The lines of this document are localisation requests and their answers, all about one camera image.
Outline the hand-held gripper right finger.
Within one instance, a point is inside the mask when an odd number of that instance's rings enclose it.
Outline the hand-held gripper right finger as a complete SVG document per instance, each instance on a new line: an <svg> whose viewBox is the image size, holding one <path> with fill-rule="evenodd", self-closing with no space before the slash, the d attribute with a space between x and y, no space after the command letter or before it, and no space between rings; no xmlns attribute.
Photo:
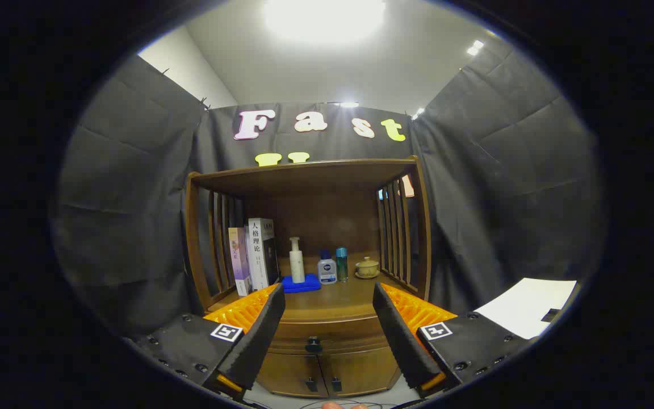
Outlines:
<svg viewBox="0 0 654 409"><path fill-rule="evenodd" d="M372 300L393 357L421 398L482 378L532 343L478 312L456 315L384 283Z"/></svg>

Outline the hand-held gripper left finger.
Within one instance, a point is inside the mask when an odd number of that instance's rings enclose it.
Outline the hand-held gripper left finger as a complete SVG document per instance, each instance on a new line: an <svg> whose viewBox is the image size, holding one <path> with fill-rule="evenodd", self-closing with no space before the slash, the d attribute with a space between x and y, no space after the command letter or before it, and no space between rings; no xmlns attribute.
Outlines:
<svg viewBox="0 0 654 409"><path fill-rule="evenodd" d="M234 401L253 388L285 311L282 283L208 314L182 314L131 341L143 358L179 379Z"/></svg>

